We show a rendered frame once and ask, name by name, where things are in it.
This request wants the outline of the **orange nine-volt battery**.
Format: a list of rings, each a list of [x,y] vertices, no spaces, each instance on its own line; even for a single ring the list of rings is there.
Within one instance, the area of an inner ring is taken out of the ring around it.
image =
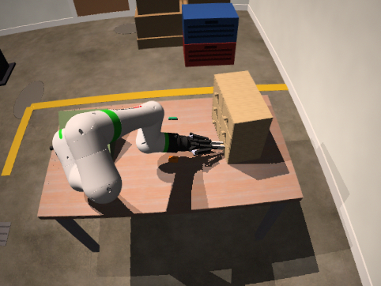
[[[178,159],[179,159],[179,157],[177,157],[177,156],[169,156],[168,162],[178,163]]]

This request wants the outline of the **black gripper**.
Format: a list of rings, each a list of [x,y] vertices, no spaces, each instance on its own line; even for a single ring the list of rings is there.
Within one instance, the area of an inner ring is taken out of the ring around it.
[[[203,137],[197,134],[190,133],[189,136],[183,136],[183,135],[179,135],[179,136],[181,140],[179,151],[192,152],[193,156],[211,152],[212,149],[222,150],[224,148],[224,145],[220,145],[220,144],[223,144],[223,141],[212,141],[208,137]],[[188,144],[187,144],[187,139],[188,139]]]

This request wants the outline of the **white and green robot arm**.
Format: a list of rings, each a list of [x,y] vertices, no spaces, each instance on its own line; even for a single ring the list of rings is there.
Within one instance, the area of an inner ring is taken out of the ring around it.
[[[107,204],[119,196],[123,185],[107,144],[138,130],[136,146],[141,152],[177,153],[180,136],[161,132],[163,119],[164,109],[156,101],[81,113],[54,135],[50,150],[55,151],[74,190],[85,192],[95,203]]]

